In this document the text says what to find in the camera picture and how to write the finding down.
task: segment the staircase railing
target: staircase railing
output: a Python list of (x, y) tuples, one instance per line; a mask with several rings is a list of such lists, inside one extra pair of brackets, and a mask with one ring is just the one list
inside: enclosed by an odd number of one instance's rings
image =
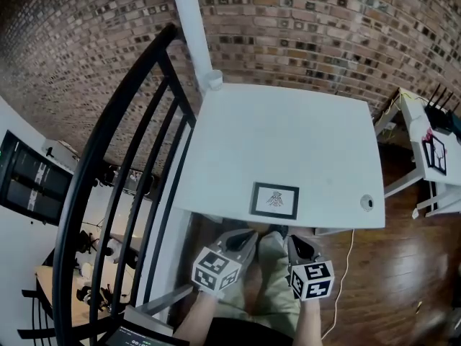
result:
[[(166, 132), (177, 107), (179, 107), (183, 113), (182, 120), (174, 136), (174, 140), (164, 164), (160, 182), (152, 199), (151, 209), (148, 214), (148, 220), (146, 222), (146, 228), (140, 246), (138, 263), (133, 281), (133, 289), (130, 295), (130, 304), (135, 306), (140, 286), (140, 275), (143, 268), (144, 257), (146, 255), (148, 240), (151, 235), (153, 220), (164, 192), (169, 170), (181, 140), (181, 136), (183, 135), (187, 123), (189, 123), (191, 131), (184, 147), (183, 154), (181, 155), (179, 166), (174, 176), (174, 181), (166, 202), (164, 216), (162, 218), (158, 238), (156, 240), (152, 264), (148, 274), (146, 291), (143, 296), (144, 302), (149, 301), (153, 275), (156, 270), (161, 242), (164, 237), (166, 223), (168, 221), (171, 205), (176, 193), (176, 187), (181, 175), (182, 165), (184, 163), (187, 148), (192, 136), (192, 129), (196, 121), (192, 108), (187, 101), (186, 94), (181, 87), (176, 72), (174, 71), (168, 54), (166, 53), (166, 48), (171, 41), (177, 37), (177, 35), (178, 29), (174, 25), (166, 26), (158, 34), (156, 39), (146, 48), (133, 67), (128, 71), (125, 78), (112, 95), (112, 98), (105, 107), (101, 117), (98, 119), (97, 124), (89, 137), (88, 143), (85, 146), (79, 165), (76, 168), (61, 215), (53, 262), (53, 321), (55, 324), (56, 339), (60, 346), (78, 345), (80, 343), (78, 340), (85, 338), (82, 334), (75, 334), (73, 332), (74, 329), (72, 328), (71, 296), (75, 295), (72, 294), (73, 262), (76, 254), (75, 237), (77, 237), (80, 232), (81, 223), (91, 189), (93, 187), (93, 182), (96, 178), (98, 166), (102, 162), (106, 150), (109, 147), (109, 143), (137, 90), (143, 83), (143, 80), (147, 77), (149, 71), (157, 63), (164, 74), (164, 79), (152, 97), (152, 100), (138, 125), (120, 168), (117, 181), (109, 200), (109, 205), (107, 206), (107, 212), (104, 217), (104, 224), (99, 237), (91, 284), (91, 293), (98, 293), (101, 284), (102, 268), (104, 265), (104, 251), (109, 241), (112, 222), (115, 217), (115, 212), (117, 210), (117, 205), (122, 194), (125, 180), (128, 176), (130, 166), (135, 158), (136, 151), (138, 150), (148, 124), (153, 117), (162, 96), (169, 87), (174, 95), (174, 101), (170, 105), (169, 111), (164, 118), (163, 124), (160, 127), (157, 138), (152, 146), (133, 200), (122, 243), (120, 260), (117, 267), (111, 317), (117, 318), (120, 312), (120, 295), (127, 262), (127, 252), (130, 249), (130, 242), (135, 228), (135, 222), (138, 217), (140, 205), (143, 201), (143, 192), (146, 191), (146, 185), (150, 182), (149, 176), (156, 162), (162, 143), (164, 142)], [(90, 303), (89, 329), (91, 330), (91, 343), (93, 345), (96, 341), (96, 336), (107, 330), (107, 326), (99, 327), (99, 324), (107, 324), (107, 319), (103, 322), (98, 321), (97, 305), (97, 296), (92, 296)]]

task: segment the hardwood floor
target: hardwood floor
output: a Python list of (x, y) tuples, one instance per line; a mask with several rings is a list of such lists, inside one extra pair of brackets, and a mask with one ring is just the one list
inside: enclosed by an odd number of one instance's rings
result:
[[(411, 154), (401, 148), (380, 148), (385, 185), (409, 172)], [(338, 303), (336, 328), (325, 338), (328, 345), (446, 345), (443, 325), (451, 307), (452, 288), (461, 259), (461, 217), (444, 215), (412, 219), (424, 182), (386, 199), (386, 227), (355, 231), (349, 271)], [(190, 267), (202, 246), (232, 223), (216, 225), (197, 216), (184, 249), (180, 283), (188, 282)], [(310, 229), (290, 233), (311, 236)], [(321, 301), (322, 327), (334, 318), (334, 300), (346, 269), (351, 232), (312, 237), (333, 261), (336, 281), (331, 297)], [(251, 311), (259, 290), (258, 268), (249, 270), (247, 306)], [(187, 312), (193, 296), (176, 313), (175, 323)]]

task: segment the white desk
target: white desk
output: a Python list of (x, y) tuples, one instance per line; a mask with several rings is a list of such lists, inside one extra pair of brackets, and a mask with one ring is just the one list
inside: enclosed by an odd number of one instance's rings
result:
[[(297, 218), (250, 214), (255, 182), (299, 187)], [(371, 211), (361, 205), (364, 195), (373, 199)], [(247, 84), (209, 91), (174, 206), (260, 223), (384, 227), (381, 163), (367, 103)]]
[(375, 133), (376, 136), (379, 135), (394, 115), (401, 110), (410, 136), (416, 168), (398, 181), (386, 186), (385, 197), (394, 195), (420, 179), (461, 186), (461, 145), (458, 143), (456, 136), (454, 133), (447, 136), (433, 130), (433, 134), (445, 145), (447, 150), (447, 175), (442, 174), (435, 168), (428, 167), (422, 144), (423, 137), (426, 136), (428, 129), (431, 128), (429, 119), (424, 112), (424, 105), (427, 100), (422, 100), (417, 94), (405, 89), (399, 89), (399, 92), (399, 99), (394, 102), (389, 112), (375, 126)]

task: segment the white pole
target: white pole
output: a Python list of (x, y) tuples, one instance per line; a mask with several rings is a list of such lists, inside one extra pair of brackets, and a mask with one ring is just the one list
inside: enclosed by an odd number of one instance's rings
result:
[(182, 30), (187, 41), (187, 47), (192, 58), (195, 76), (202, 95), (205, 94), (208, 83), (206, 76), (212, 71), (207, 38), (203, 28), (202, 15), (198, 0), (175, 0), (178, 8)]

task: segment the picture frame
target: picture frame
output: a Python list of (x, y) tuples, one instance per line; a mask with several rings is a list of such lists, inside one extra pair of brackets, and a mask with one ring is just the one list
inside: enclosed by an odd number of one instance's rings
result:
[(447, 175), (445, 145), (434, 135), (429, 140), (423, 140), (422, 145), (427, 165)]
[(432, 167), (437, 169), (442, 174), (447, 175), (447, 157), (445, 153), (445, 145), (436, 136), (432, 136), (431, 141), (434, 150)]
[(299, 192), (299, 187), (255, 182), (250, 214), (296, 220)]

